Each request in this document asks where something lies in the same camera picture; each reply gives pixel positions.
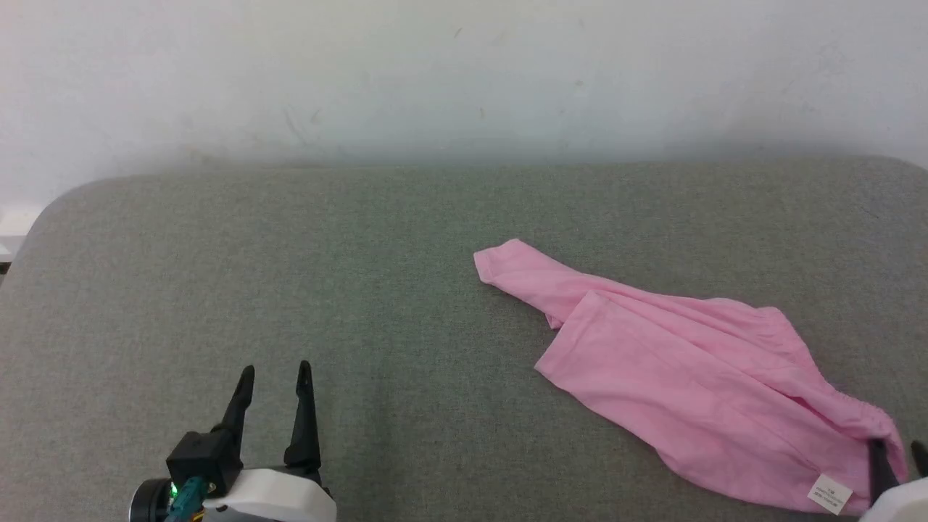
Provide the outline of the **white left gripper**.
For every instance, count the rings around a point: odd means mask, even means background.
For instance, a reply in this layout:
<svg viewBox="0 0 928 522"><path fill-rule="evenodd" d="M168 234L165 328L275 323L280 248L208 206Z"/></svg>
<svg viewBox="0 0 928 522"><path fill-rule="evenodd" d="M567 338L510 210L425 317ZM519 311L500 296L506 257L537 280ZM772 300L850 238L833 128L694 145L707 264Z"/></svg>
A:
<svg viewBox="0 0 928 522"><path fill-rule="evenodd" d="M217 430L242 436L245 415L252 403L255 369L246 366L239 377ZM255 468L239 473L225 496L204 502L204 521L335 521L337 505L321 485L322 467L316 420L312 366L299 364L297 410L291 442L284 452L288 472Z"/></svg>

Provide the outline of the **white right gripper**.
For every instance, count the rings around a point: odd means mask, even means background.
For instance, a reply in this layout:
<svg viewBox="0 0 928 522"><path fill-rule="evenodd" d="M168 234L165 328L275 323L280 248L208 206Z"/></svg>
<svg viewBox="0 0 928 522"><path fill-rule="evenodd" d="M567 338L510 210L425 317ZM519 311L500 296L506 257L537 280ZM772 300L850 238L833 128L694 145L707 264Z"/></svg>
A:
<svg viewBox="0 0 928 522"><path fill-rule="evenodd" d="M901 484L882 439L870 439L869 501L871 506L859 521L927 521L928 448L911 442L911 455L921 478Z"/></svg>

